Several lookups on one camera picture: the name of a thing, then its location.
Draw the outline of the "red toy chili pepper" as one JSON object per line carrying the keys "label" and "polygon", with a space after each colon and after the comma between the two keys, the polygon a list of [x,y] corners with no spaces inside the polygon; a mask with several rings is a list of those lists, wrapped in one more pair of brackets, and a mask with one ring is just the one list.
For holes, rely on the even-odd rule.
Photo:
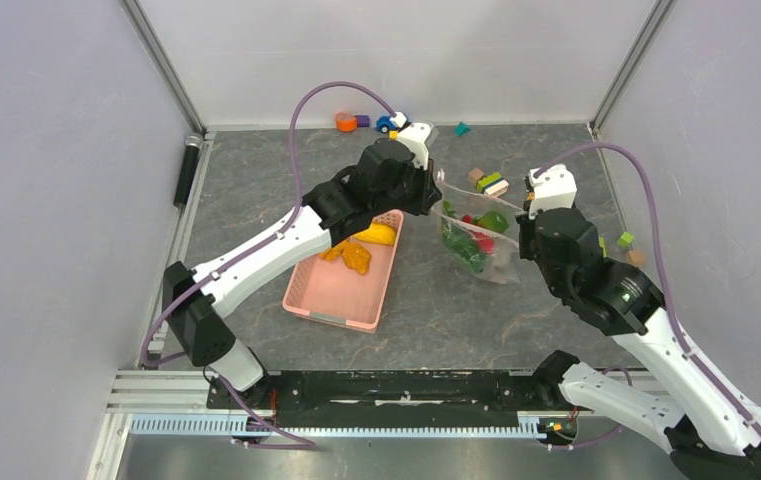
{"label": "red toy chili pepper", "polygon": [[[475,221],[474,218],[470,215],[464,215],[461,220],[470,225],[474,225]],[[477,244],[478,248],[486,255],[493,255],[495,251],[495,242],[493,238],[487,234],[484,234],[479,231],[469,231],[469,233],[473,236],[473,239],[475,243]]]}

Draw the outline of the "clear dotted zip top bag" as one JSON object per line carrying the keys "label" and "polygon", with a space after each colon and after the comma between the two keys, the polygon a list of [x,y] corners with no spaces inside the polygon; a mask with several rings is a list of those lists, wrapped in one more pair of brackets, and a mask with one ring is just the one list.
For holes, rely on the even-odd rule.
{"label": "clear dotted zip top bag", "polygon": [[521,281],[518,216],[525,210],[500,198],[465,191],[435,174],[442,199],[431,207],[440,241],[461,267],[495,284]]}

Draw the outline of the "green toy bok choy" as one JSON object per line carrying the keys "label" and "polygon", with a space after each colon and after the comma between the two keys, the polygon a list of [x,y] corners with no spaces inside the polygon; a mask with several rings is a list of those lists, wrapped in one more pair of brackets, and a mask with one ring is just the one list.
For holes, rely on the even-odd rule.
{"label": "green toy bok choy", "polygon": [[[502,213],[489,210],[479,216],[458,214],[447,200],[442,202],[441,212],[439,231],[442,243],[472,273],[482,274],[488,267],[498,267],[508,261],[508,248],[499,235],[506,233],[510,225]],[[464,223],[461,220],[464,215],[472,216],[475,224]],[[495,242],[494,254],[484,254],[469,231],[479,231],[491,236]]]}

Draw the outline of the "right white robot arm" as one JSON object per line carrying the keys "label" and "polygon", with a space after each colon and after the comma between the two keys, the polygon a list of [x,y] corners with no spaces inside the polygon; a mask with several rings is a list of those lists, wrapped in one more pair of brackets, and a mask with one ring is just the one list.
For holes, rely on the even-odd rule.
{"label": "right white robot arm", "polygon": [[761,479],[761,407],[751,402],[673,320],[639,268],[603,254],[576,208],[521,214],[520,256],[553,296],[641,362],[663,396],[622,384],[556,350],[533,373],[536,400],[603,414],[660,447],[689,479]]}

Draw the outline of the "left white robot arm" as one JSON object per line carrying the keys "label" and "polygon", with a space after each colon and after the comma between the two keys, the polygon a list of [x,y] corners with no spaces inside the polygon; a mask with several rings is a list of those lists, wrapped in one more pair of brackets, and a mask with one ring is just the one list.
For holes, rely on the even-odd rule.
{"label": "left white robot arm", "polygon": [[381,138],[358,162],[316,185],[297,208],[219,258],[189,268],[170,265],[163,280],[163,317],[185,356],[227,380],[246,407],[262,405],[270,381],[262,363],[224,319],[260,287],[313,254],[367,229],[391,210],[425,215],[440,200],[429,141]]}

